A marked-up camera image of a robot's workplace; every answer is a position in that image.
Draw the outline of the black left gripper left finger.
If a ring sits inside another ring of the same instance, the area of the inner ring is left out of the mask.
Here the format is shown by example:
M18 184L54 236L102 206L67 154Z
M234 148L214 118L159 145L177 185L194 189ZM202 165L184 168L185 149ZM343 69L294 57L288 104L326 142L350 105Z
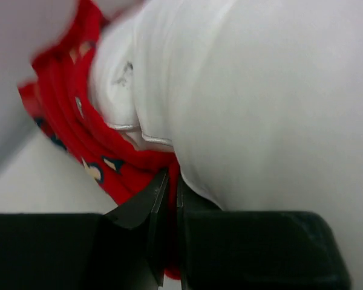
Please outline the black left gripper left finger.
M169 174L107 214L0 214L0 289L158 289Z

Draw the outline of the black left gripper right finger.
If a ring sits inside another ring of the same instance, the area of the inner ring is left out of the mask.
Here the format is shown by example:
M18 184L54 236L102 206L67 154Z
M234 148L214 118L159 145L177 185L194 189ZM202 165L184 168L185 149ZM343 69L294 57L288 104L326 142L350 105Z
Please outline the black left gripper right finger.
M350 289L328 223L308 211L223 211L177 187L183 289Z

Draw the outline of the white pillow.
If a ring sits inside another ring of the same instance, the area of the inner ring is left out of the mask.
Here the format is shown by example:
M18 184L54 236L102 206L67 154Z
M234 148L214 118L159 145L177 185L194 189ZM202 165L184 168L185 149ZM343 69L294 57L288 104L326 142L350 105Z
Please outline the white pillow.
M146 1L102 31L90 84L219 206L363 211L363 1Z

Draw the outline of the red patterned pillowcase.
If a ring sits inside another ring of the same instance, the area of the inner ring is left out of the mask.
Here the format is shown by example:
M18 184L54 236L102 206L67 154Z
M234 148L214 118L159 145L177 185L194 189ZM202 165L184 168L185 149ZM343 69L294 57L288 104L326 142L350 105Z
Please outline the red patterned pillowcase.
M139 151L109 128L91 105L90 65L109 23L92 1L79 1L67 32L32 60L36 80L18 88L25 110L56 145L72 154L118 205L169 172L165 274L180 278L176 201L179 164L173 153Z

